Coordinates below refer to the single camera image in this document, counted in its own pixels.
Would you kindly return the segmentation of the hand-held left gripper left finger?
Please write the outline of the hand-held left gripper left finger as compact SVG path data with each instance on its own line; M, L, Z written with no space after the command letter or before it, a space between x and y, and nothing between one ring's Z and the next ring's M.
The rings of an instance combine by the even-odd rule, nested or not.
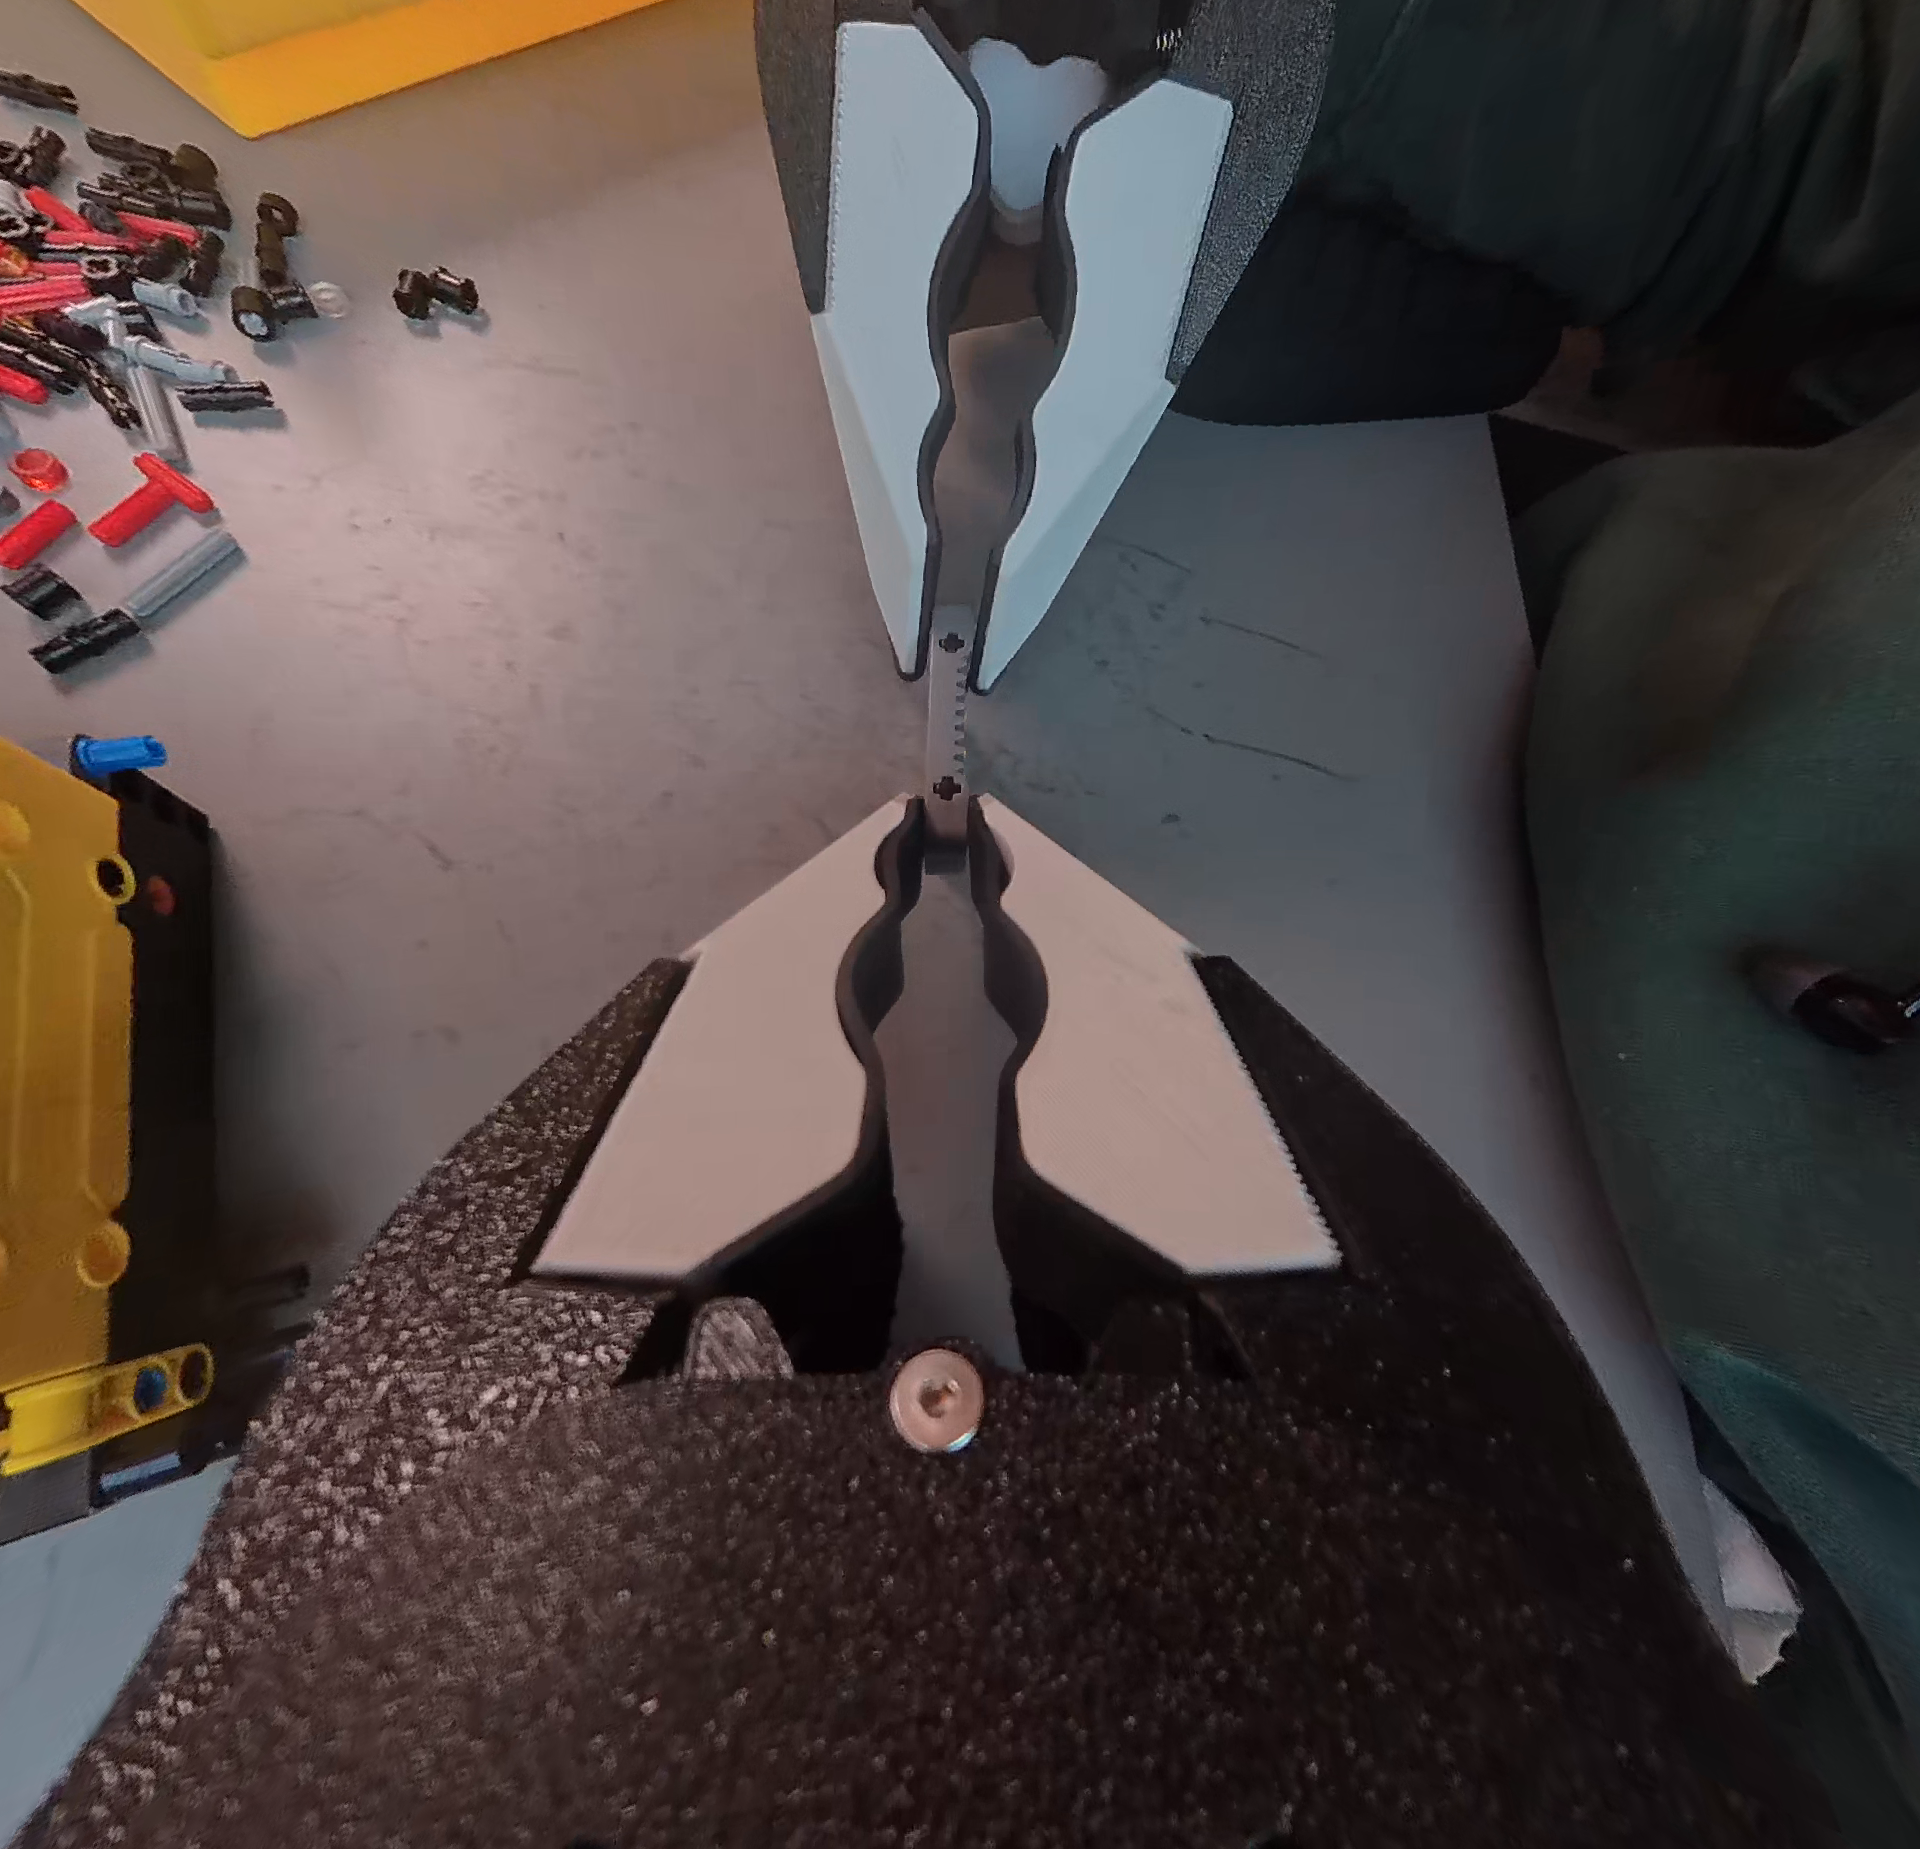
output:
M869 1372L902 1267L876 1029L904 987L923 801L898 798L668 965L666 1011L571 1159L527 1272L666 1301L636 1372L749 1300L800 1372Z

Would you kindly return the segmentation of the person's right forearm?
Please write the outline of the person's right forearm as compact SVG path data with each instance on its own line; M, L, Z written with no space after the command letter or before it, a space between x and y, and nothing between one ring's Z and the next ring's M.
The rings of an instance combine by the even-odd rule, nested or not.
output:
M1761 440L1916 392L1917 0L1336 0L1285 205L1174 394L1504 411L1564 338Z

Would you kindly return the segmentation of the pile of small lego pins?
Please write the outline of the pile of small lego pins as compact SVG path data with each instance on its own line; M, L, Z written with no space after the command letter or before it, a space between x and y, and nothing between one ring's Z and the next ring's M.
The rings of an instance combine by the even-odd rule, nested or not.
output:
M35 113L3 143L5 600L39 625L33 662L66 678L150 634L243 556L184 427L267 426L280 404L269 382L173 335L225 311L262 350L342 320L348 298L298 276L291 198L254 198L249 255L228 276L234 214L200 146L79 125L77 94L25 71L5 71L3 93ZM88 520L66 501L73 470L12 420L79 397L129 439L135 472Z

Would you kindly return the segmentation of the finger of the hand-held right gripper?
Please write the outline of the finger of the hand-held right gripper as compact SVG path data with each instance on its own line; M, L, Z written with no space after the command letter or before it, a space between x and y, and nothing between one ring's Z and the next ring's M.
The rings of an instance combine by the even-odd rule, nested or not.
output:
M996 547L971 687L1022 652L1174 397L1174 341L1233 104L1172 79L1091 114L1048 198L1057 363L1016 437L1016 521Z
M984 229L989 114L930 20L842 22L823 304L813 338L897 669L924 672L953 422L948 322Z

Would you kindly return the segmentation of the grey lego gear rack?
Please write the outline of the grey lego gear rack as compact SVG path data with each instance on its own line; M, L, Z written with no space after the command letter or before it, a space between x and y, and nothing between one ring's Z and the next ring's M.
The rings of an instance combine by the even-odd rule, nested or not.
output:
M971 787L968 787L968 702L971 660L978 618L962 604L941 606L931 618L928 649L924 711L924 867L931 875L957 875L968 860ZM968 639L964 658L945 658L937 647L943 629L961 629ZM943 776L957 776L966 794L953 807L941 807L928 793Z

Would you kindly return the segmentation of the yellow black lego model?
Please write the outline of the yellow black lego model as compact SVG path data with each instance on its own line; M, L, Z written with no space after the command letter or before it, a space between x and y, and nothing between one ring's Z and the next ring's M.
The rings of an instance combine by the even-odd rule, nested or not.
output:
M157 738L3 747L3 1544L235 1454L307 1335L217 1206L214 837Z

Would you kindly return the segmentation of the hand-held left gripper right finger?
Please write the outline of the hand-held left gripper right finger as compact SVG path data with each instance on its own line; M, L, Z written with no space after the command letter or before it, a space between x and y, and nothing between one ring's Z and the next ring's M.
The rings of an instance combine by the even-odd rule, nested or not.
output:
M998 1082L993 1226L1026 1362L1082 1372L1128 1313L1231 1357L1223 1285L1340 1271L1340 1247L1195 947L993 798L971 803Z

